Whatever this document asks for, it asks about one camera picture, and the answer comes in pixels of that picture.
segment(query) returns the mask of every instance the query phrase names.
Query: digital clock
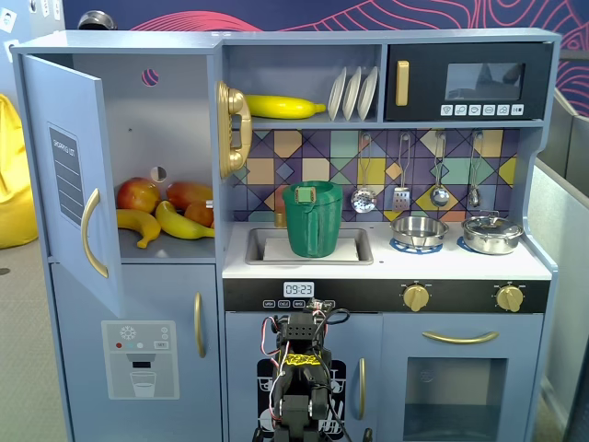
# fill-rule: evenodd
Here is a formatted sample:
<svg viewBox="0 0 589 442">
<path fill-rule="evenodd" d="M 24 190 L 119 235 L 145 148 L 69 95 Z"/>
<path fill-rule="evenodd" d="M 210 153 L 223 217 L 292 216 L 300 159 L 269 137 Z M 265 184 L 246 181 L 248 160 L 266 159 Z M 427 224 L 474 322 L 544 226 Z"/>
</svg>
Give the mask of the digital clock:
<svg viewBox="0 0 589 442">
<path fill-rule="evenodd" d="M 284 283 L 284 297 L 313 297 L 315 283 Z"/>
</svg>

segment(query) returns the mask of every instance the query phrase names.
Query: round hole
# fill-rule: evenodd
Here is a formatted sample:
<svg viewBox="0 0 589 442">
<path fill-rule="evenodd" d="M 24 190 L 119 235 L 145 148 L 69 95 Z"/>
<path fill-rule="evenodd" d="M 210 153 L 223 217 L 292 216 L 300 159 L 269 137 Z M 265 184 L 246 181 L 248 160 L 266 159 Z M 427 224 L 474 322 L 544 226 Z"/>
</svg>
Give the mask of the round hole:
<svg viewBox="0 0 589 442">
<path fill-rule="evenodd" d="M 156 166 L 149 172 L 151 179 L 155 182 L 163 182 L 167 178 L 167 172 L 161 166 Z"/>
<path fill-rule="evenodd" d="M 141 73 L 141 81 L 148 87 L 153 87 L 159 82 L 159 75 L 154 69 L 145 69 Z"/>
</svg>

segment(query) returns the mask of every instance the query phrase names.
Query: play kitchen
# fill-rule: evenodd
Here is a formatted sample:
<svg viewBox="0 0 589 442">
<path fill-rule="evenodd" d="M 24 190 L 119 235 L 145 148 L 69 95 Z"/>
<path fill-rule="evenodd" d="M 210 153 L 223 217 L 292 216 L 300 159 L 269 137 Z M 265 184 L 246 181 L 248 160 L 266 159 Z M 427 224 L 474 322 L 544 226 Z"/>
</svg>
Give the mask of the play kitchen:
<svg viewBox="0 0 589 442">
<path fill-rule="evenodd" d="M 530 441 L 558 35 L 96 35 L 13 50 L 71 441 Z"/>
</svg>

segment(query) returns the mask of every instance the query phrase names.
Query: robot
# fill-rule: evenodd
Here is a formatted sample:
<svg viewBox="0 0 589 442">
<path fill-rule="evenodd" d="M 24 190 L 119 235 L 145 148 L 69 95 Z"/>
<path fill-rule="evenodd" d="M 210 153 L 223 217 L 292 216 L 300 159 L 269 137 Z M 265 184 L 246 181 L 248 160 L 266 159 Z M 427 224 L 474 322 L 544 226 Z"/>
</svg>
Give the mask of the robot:
<svg viewBox="0 0 589 442">
<path fill-rule="evenodd" d="M 301 312 L 269 317 L 262 323 L 261 351 L 274 364 L 270 391 L 270 413 L 274 426 L 273 442 L 328 442 L 319 430 L 319 421 L 331 412 L 347 442 L 352 442 L 331 402 L 331 351 L 324 341 L 329 325 L 348 320 L 350 312 L 332 309 L 331 304 L 310 299 Z M 276 350 L 266 353 L 266 323 L 276 334 Z M 252 442 L 262 442 L 261 428 Z M 372 430 L 366 428 L 363 442 L 372 442 Z"/>
</svg>

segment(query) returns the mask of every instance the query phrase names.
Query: yellow bean bag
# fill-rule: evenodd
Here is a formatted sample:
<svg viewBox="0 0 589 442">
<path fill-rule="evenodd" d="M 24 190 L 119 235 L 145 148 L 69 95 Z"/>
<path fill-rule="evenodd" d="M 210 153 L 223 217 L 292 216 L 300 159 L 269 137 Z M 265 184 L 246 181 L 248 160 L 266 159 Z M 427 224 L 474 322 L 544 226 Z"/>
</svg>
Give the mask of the yellow bean bag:
<svg viewBox="0 0 589 442">
<path fill-rule="evenodd" d="M 36 237 L 22 124 L 8 98 L 0 95 L 0 249 L 21 246 Z"/>
</svg>

